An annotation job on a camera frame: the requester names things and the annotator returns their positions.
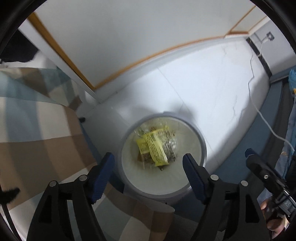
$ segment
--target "finger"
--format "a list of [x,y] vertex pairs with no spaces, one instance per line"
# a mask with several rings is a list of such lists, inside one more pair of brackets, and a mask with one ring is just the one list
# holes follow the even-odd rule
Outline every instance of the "finger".
[[265,217],[265,212],[266,212],[266,210],[263,209],[263,210],[261,210],[261,211],[262,211],[262,213],[263,213],[264,220],[266,220],[266,217]]
[[269,230],[273,231],[271,238],[278,236],[285,227],[285,219],[273,219],[267,223]]
[[276,236],[278,236],[281,233],[281,231],[283,231],[284,228],[285,228],[285,225],[281,224],[276,229],[274,229],[271,234],[271,238],[274,239]]
[[260,205],[260,209],[261,209],[261,210],[263,210],[263,209],[265,209],[265,208],[267,207],[268,201],[269,201],[269,199],[265,199],[265,200],[261,203],[261,205]]
[[272,219],[266,225],[269,230],[274,231],[281,224],[284,224],[284,219],[282,219],[282,218],[281,219]]

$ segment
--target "white floor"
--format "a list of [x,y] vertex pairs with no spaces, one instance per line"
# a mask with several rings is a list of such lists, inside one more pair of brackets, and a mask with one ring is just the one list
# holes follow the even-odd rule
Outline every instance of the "white floor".
[[[141,118],[164,111],[185,116],[201,130],[206,168],[213,172],[233,151],[256,116],[248,94],[252,50],[245,40],[202,49],[147,73],[85,114],[83,124],[103,156],[116,154],[121,138]],[[251,81],[261,107],[268,76],[255,56]]]

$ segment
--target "blue gripper pad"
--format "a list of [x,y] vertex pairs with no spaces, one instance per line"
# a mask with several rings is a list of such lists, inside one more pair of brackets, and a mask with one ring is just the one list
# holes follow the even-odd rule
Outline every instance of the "blue gripper pad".
[[195,197],[202,203],[205,202],[209,197],[207,194],[209,189],[209,173],[204,167],[201,167],[196,163],[191,154],[185,154],[183,156],[183,169]]
[[111,176],[115,166],[114,155],[107,152],[101,163],[92,167],[87,177],[86,196],[90,199],[91,204],[94,204],[103,195],[107,182]]
[[246,149],[246,151],[244,152],[244,156],[245,157],[248,157],[250,155],[253,155],[253,154],[257,154],[252,148],[248,148]]

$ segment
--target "checkered blanket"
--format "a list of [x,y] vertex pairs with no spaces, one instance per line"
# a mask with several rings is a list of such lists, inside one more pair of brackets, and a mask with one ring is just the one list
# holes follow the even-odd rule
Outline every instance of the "checkered blanket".
[[[48,183],[73,181],[96,164],[73,111],[79,103],[75,85],[58,69],[0,71],[0,182],[4,190],[21,190],[8,206],[23,240]],[[79,239],[71,202],[69,207]],[[110,241],[163,240],[174,212],[152,200],[144,205],[110,184],[93,208]]]

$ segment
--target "plastic wrapper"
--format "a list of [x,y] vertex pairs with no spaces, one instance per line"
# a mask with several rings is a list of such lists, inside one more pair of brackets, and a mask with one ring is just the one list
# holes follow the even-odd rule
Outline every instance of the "plastic wrapper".
[[174,130],[157,119],[145,122],[136,132],[139,147],[137,160],[143,162],[143,168],[150,165],[163,170],[164,166],[176,160],[177,140]]

